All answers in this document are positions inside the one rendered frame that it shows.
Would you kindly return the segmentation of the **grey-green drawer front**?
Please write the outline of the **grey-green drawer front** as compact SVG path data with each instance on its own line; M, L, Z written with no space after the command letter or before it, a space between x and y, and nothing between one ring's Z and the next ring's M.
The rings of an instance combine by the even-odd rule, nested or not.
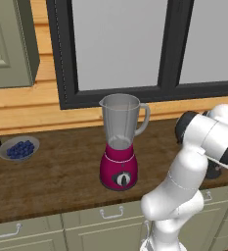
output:
M65 228L109 223L134 217L142 217L139 201L62 214Z
M5 229L5 228L14 229L17 223L20 223L23 225L20 233L16 236L9 237L9 238L37 235L37 234L58 231L58 230L63 229L60 215L32 218L32 219L27 219L27 220L18 220L15 222L0 224L0 227L2 229Z
M219 203L222 201L228 201L228 186L222 186L222 187L216 187L216 188L209 188L209 189L203 189L202 190L202 195L210 191L212 200L205 202L206 204L211 204L211 203Z

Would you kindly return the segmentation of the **grey-green wall cupboard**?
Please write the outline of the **grey-green wall cupboard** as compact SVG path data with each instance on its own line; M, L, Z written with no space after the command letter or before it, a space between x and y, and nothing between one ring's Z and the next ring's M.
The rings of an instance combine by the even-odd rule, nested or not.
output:
M0 0L0 88L33 86L39 63L30 0Z

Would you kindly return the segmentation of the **grey bowl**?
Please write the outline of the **grey bowl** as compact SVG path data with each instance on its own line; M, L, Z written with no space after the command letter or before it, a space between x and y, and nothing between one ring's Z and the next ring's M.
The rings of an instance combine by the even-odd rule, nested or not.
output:
M8 155L7 155L7 150L9 148L11 148L12 146L14 146L15 144L17 144L20 141L31 141L34 145L34 150L33 153L30 154L27 157L24 157L22 159L11 159ZM39 148L39 140L35 137L32 136L17 136L14 137L12 139L7 140L6 142L4 142L1 146L0 146L0 157L4 160L9 160L9 161L16 161L16 162L21 162L21 161L25 161L27 159L29 159Z

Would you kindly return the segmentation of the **grey-green cupboard door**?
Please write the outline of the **grey-green cupboard door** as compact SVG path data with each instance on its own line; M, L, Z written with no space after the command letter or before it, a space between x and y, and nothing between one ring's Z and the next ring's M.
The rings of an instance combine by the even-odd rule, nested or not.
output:
M68 251L139 251L142 223L68 229Z
M211 203L181 228L180 242L187 251L207 251L228 209L228 201Z
M0 251L68 251L61 231L0 241Z

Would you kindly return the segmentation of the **pile of blueberries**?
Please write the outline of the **pile of blueberries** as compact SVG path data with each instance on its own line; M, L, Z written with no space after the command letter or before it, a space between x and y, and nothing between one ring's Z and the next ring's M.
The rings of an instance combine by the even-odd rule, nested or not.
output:
M7 150L11 159L22 159L33 153L34 145L31 141L20 141Z

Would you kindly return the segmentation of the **black blender lid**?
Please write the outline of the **black blender lid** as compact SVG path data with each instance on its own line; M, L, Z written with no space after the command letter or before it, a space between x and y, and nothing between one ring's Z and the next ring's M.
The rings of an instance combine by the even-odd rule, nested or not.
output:
M206 170L205 177L207 179L216 179L220 176L221 176L221 167L212 161L208 161L208 167Z

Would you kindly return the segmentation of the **magenta blender with clear jar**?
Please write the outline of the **magenta blender with clear jar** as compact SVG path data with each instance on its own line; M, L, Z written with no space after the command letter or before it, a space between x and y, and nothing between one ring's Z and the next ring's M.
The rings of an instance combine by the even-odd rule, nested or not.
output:
M129 94L111 94L100 102L106 148L100 163L100 181L110 190L123 191L138 179L133 139L147 127L150 108Z

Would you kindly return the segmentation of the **black framed window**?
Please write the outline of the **black framed window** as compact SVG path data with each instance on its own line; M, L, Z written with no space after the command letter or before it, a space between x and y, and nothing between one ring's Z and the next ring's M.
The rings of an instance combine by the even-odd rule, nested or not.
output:
M89 108L112 93L128 93L144 102L163 102L228 96L228 80L181 84L179 82L194 0L166 0L159 75L141 87L79 88L71 0L46 0L53 46L60 107Z

